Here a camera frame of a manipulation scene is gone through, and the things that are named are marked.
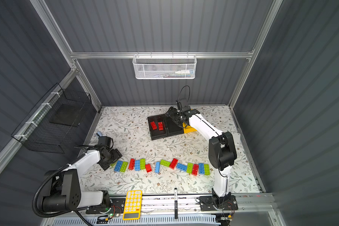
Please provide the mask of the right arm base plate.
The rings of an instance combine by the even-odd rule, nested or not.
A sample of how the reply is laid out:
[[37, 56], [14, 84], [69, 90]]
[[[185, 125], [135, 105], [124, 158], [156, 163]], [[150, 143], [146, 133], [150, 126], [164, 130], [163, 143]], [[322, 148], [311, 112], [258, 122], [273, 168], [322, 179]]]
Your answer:
[[238, 205], [234, 195], [221, 198], [215, 196], [200, 196], [196, 198], [200, 204], [201, 211], [237, 211]]

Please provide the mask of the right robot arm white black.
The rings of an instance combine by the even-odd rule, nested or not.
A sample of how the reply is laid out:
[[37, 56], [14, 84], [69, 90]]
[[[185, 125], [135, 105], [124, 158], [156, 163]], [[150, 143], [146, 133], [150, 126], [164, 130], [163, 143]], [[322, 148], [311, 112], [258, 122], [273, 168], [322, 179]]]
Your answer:
[[176, 109], [170, 107], [165, 115], [177, 125], [183, 123], [196, 129], [209, 142], [208, 154], [213, 168], [216, 169], [212, 188], [212, 203], [217, 209], [222, 209], [231, 200], [228, 187], [230, 173], [237, 152], [234, 136], [230, 132], [222, 132], [211, 125], [196, 109]]

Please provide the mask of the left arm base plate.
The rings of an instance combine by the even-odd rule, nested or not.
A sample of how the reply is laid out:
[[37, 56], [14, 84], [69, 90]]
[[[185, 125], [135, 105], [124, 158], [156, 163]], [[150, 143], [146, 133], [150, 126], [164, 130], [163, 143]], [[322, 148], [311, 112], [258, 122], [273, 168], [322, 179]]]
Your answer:
[[109, 203], [102, 203], [97, 206], [90, 206], [86, 214], [122, 214], [125, 206], [125, 198], [110, 198]]

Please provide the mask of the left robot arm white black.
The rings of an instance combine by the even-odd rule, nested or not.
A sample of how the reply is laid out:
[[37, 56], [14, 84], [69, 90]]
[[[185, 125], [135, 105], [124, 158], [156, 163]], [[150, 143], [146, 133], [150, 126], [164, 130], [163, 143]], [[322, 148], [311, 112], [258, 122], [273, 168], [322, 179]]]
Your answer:
[[107, 170], [122, 157], [118, 149], [106, 146], [79, 146], [85, 152], [73, 162], [46, 173], [32, 200], [33, 212], [42, 218], [52, 218], [94, 207], [96, 213], [115, 209], [107, 191], [83, 191], [79, 179], [93, 165]]

